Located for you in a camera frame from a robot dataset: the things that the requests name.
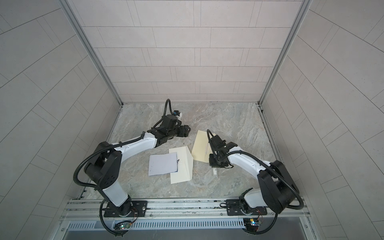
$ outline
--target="tile wall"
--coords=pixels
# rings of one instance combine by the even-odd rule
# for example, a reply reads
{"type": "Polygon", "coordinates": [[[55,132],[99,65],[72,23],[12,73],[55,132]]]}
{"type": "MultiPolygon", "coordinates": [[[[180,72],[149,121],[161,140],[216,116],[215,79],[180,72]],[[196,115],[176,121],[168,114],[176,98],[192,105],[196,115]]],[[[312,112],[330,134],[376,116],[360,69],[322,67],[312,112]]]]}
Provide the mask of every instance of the tile wall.
{"type": "Polygon", "coordinates": [[[0,239],[48,239],[119,104],[55,0],[1,1],[0,56],[0,239]]]}
{"type": "Polygon", "coordinates": [[[322,239],[384,239],[384,2],[313,0],[263,104],[322,239]]]}
{"type": "Polygon", "coordinates": [[[68,0],[123,102],[255,102],[301,1],[68,0]]]}

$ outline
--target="black mounting plate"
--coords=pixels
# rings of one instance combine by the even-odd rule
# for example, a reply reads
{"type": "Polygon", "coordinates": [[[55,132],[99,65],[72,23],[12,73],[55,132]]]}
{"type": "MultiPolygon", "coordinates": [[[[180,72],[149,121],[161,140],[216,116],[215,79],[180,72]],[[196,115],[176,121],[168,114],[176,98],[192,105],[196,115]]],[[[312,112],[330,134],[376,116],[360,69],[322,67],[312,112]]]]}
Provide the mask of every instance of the black mounting plate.
{"type": "MultiPolygon", "coordinates": [[[[111,202],[108,202],[107,204],[107,208],[109,208],[109,206],[111,205],[112,203],[111,202]]],[[[136,208],[139,212],[139,217],[144,217],[145,215],[145,212],[147,210],[147,204],[148,202],[147,201],[132,201],[132,205],[134,208],[136,208]]],[[[135,215],[135,212],[136,211],[130,211],[128,213],[128,215],[126,215],[125,217],[134,217],[135,215]]],[[[117,215],[115,212],[113,212],[112,210],[110,211],[104,211],[104,217],[120,217],[119,215],[117,215]]]]}
{"type": "MultiPolygon", "coordinates": [[[[225,204],[227,206],[231,206],[230,208],[227,208],[227,214],[228,216],[247,216],[246,214],[243,214],[240,207],[237,207],[239,205],[238,199],[227,199],[225,200],[225,204]]],[[[261,215],[267,215],[266,207],[256,207],[261,215]]],[[[259,215],[260,214],[257,210],[255,210],[250,215],[259,215]]]]}

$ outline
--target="work surface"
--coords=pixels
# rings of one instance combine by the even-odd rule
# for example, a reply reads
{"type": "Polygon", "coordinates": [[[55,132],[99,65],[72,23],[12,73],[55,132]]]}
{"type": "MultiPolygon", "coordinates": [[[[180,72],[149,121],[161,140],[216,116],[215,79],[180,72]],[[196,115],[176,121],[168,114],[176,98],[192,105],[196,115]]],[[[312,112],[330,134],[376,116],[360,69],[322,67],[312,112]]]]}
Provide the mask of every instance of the work surface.
{"type": "MultiPolygon", "coordinates": [[[[197,130],[210,129],[227,142],[238,144],[256,157],[275,160],[257,106],[254,103],[174,103],[172,110],[183,113],[183,125],[189,125],[188,137],[175,137],[167,143],[141,152],[121,164],[118,180],[132,198],[219,197],[239,196],[258,181],[239,166],[218,169],[213,176],[208,163],[194,161],[191,181],[170,183],[170,174],[148,176],[149,155],[166,154],[169,148],[187,145],[189,150],[197,130]]],[[[109,143],[126,141],[149,130],[164,111],[164,104],[126,104],[117,120],[109,143]]],[[[87,188],[86,199],[100,199],[99,193],[87,188]]]]}

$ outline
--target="marble table surface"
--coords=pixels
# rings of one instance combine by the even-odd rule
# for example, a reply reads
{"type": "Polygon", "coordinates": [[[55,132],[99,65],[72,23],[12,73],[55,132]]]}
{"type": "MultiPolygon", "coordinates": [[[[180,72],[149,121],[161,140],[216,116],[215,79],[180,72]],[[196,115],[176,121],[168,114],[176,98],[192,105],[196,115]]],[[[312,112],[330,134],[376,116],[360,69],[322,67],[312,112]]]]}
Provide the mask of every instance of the marble table surface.
{"type": "MultiPolygon", "coordinates": [[[[175,137],[121,164],[118,180],[132,198],[239,196],[248,188],[259,188],[258,181],[239,166],[218,169],[215,177],[208,163],[195,160],[191,181],[171,184],[170,174],[148,176],[149,155],[166,154],[169,148],[185,145],[192,151],[198,130],[210,129],[221,139],[238,144],[260,159],[275,160],[254,103],[175,103],[172,110],[183,113],[182,124],[189,125],[191,132],[188,137],[175,137]]],[[[124,105],[109,143],[140,136],[142,131],[147,131],[160,120],[163,111],[164,104],[124,105]]],[[[89,188],[84,196],[86,199],[102,198],[89,188]]]]}

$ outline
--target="stack of paper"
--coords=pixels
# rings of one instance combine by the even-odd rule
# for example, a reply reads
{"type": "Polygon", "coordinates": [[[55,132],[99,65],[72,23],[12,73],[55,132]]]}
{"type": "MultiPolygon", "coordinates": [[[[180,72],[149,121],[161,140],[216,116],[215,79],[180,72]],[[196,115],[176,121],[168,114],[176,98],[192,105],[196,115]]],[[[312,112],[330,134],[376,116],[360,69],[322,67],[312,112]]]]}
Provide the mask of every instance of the stack of paper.
{"type": "Polygon", "coordinates": [[[170,183],[192,180],[193,157],[187,146],[169,149],[169,153],[177,153],[177,172],[170,173],[170,183]]]}
{"type": "Polygon", "coordinates": [[[209,146],[207,132],[197,131],[195,143],[192,148],[192,157],[196,161],[209,162],[209,154],[212,153],[211,146],[209,146]]]}
{"type": "Polygon", "coordinates": [[[149,156],[148,176],[177,172],[177,154],[168,153],[149,156]]]}

